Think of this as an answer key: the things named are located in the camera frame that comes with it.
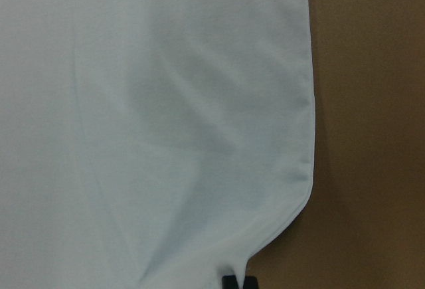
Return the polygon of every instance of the white fabric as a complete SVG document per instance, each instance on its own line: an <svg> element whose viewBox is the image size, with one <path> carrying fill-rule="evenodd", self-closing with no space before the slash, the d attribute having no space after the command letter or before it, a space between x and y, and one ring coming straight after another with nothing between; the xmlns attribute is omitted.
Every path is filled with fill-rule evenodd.
<svg viewBox="0 0 425 289"><path fill-rule="evenodd" d="M0 287L241 282L313 105L307 0L0 0Z"/></svg>

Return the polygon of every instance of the brown surface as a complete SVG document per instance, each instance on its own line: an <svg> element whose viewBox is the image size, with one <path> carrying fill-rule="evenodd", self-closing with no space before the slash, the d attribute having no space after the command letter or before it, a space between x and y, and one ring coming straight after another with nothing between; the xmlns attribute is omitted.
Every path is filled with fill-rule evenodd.
<svg viewBox="0 0 425 289"><path fill-rule="evenodd" d="M307 207L258 253L261 289L425 288L425 0L310 0Z"/></svg>

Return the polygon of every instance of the brown background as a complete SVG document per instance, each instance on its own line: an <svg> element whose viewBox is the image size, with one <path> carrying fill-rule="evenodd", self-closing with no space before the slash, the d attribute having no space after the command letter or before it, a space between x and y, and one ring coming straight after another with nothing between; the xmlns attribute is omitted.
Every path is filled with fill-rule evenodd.
<svg viewBox="0 0 425 289"><path fill-rule="evenodd" d="M309 0L315 183L260 289L425 288L425 0Z"/></svg>

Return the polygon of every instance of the black object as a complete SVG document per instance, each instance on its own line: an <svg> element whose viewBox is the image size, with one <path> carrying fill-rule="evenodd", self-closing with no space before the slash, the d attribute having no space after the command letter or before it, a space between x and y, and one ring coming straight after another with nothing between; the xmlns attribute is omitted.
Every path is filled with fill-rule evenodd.
<svg viewBox="0 0 425 289"><path fill-rule="evenodd" d="M222 289L239 289L238 281L236 280L235 275L224 276L221 278L221 283L223 285ZM244 281L244 289L259 289L257 278L253 276L246 276Z"/></svg>

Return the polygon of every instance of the cloth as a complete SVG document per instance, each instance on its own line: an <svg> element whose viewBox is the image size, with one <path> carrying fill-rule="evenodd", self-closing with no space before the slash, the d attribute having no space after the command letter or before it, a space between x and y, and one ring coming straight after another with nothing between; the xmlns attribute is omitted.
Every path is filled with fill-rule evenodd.
<svg viewBox="0 0 425 289"><path fill-rule="evenodd" d="M311 191L307 0L0 0L0 286L219 289Z"/></svg>

